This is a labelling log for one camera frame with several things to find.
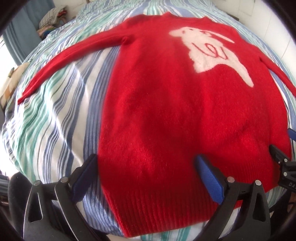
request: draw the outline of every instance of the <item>sweater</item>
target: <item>sweater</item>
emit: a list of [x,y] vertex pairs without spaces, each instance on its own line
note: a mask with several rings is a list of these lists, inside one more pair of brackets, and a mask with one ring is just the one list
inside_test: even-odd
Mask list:
[[208,220],[217,208],[194,169],[204,154],[225,176],[277,186],[269,145],[291,157],[281,69],[235,29],[208,18],[138,15],[51,59],[18,100],[88,53],[120,45],[104,100],[99,178],[126,237]]

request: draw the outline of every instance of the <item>striped bedsheet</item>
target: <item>striped bedsheet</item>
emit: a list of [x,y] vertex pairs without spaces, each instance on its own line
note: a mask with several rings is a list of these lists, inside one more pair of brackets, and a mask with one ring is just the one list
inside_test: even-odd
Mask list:
[[[30,181],[43,183],[69,176],[83,161],[98,151],[102,103],[119,47],[94,52],[57,71],[36,94],[20,106],[15,105],[30,79],[51,58],[67,47],[138,15],[161,15],[165,12],[184,17],[209,17],[233,26],[248,42],[258,46],[296,84],[280,58],[242,24],[218,10],[210,0],[99,0],[85,5],[78,16],[51,32],[25,60],[31,59],[6,109],[2,130],[3,142],[13,164]],[[296,102],[279,78],[272,73],[286,104],[287,127],[296,129]],[[266,195],[272,206],[284,193],[276,187]],[[122,236],[122,231],[104,198],[99,179],[93,182],[78,208],[89,225]],[[237,215],[224,230],[228,232]],[[148,234],[142,240],[193,240],[206,222],[173,231]]]

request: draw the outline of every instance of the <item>metal bolt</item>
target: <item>metal bolt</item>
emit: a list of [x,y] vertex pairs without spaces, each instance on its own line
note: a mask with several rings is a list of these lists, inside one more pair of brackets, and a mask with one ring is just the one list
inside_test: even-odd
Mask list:
[[255,181],[255,184],[256,184],[257,186],[261,186],[262,183],[261,183],[260,180],[256,180],[256,181]]
[[227,178],[227,182],[229,182],[229,183],[234,183],[234,178],[233,178],[233,177],[228,177],[228,178]]
[[66,183],[69,179],[67,177],[62,177],[61,178],[61,183]]
[[41,181],[40,181],[40,180],[36,180],[36,181],[33,183],[34,186],[38,186],[38,185],[40,185],[40,184],[41,184]]

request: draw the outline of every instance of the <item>red sleeve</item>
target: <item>red sleeve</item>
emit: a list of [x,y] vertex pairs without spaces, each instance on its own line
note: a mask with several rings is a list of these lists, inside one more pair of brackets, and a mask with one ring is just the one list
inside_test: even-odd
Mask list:
[[50,78],[56,71],[65,67],[67,64],[82,58],[100,49],[121,45],[128,37],[126,29],[121,28],[121,24],[111,30],[95,34],[71,47],[65,49],[53,57],[30,81],[24,90],[22,97],[17,104],[21,104],[26,98],[30,97],[41,84]]
[[269,68],[271,71],[273,71],[281,79],[281,81],[287,86],[287,88],[291,91],[294,97],[296,97],[296,87],[293,85],[290,79],[285,75],[285,73],[261,51],[260,51],[259,57],[260,57],[260,60],[266,65],[266,67]]

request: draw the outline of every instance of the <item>blue curtain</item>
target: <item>blue curtain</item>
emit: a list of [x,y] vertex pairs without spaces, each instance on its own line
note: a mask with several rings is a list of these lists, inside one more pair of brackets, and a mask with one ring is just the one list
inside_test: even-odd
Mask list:
[[36,30],[44,15],[54,8],[52,0],[30,0],[3,33],[5,45],[17,65],[41,42]]

